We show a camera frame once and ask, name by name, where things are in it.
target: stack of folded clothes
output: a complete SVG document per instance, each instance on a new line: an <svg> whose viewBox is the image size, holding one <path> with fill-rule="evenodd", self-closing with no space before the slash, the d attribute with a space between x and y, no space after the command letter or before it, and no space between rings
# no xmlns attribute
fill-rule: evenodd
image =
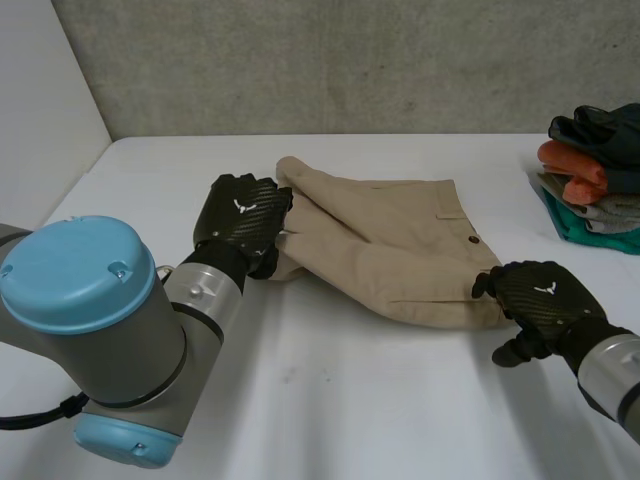
<svg viewBox="0 0 640 480"><path fill-rule="evenodd" d="M539 179L558 233L640 255L640 104L579 107L554 118L549 136Z"/></svg>

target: light blue cap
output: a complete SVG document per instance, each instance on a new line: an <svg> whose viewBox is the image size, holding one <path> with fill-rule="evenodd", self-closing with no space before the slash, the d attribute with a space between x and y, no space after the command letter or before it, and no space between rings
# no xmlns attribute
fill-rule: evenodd
<svg viewBox="0 0 640 480"><path fill-rule="evenodd" d="M182 442L172 433L88 413L80 415L73 436L91 453L142 468L164 467Z"/></svg>
<svg viewBox="0 0 640 480"><path fill-rule="evenodd" d="M58 335L113 325L147 299L153 257L133 228L77 217L25 237L0 266L0 296L20 322Z"/></svg>

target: gray wall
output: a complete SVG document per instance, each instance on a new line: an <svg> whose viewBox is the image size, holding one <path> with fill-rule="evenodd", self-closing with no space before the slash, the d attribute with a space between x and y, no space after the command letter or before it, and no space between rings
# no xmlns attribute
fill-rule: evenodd
<svg viewBox="0 0 640 480"><path fill-rule="evenodd" d="M114 139L541 132L640 100L638 0L53 0Z"/></svg>

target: logo on robotic hand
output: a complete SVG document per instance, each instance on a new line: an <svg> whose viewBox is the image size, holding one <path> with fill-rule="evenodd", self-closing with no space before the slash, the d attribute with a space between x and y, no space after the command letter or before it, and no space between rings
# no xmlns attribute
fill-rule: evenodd
<svg viewBox="0 0 640 480"><path fill-rule="evenodd" d="M550 295L555 295L556 294L556 287L557 287L556 282L553 282L549 288L533 287L533 289L538 291L538 292L548 293Z"/></svg>
<svg viewBox="0 0 640 480"><path fill-rule="evenodd" d="M242 205L240 205L238 203L238 200L236 200L235 198L233 199L233 203L236 204L236 207L238 207L238 210L240 210L240 215L242 215L244 212L248 212L249 210L253 210L254 208L256 208L258 205L251 205L250 207L244 207Z"/></svg>

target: white wall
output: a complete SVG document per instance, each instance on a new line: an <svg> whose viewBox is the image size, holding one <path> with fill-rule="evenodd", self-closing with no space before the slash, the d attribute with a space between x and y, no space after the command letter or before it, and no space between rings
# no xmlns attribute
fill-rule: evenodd
<svg viewBox="0 0 640 480"><path fill-rule="evenodd" d="M0 0L0 223L42 224L110 143L49 0Z"/></svg>

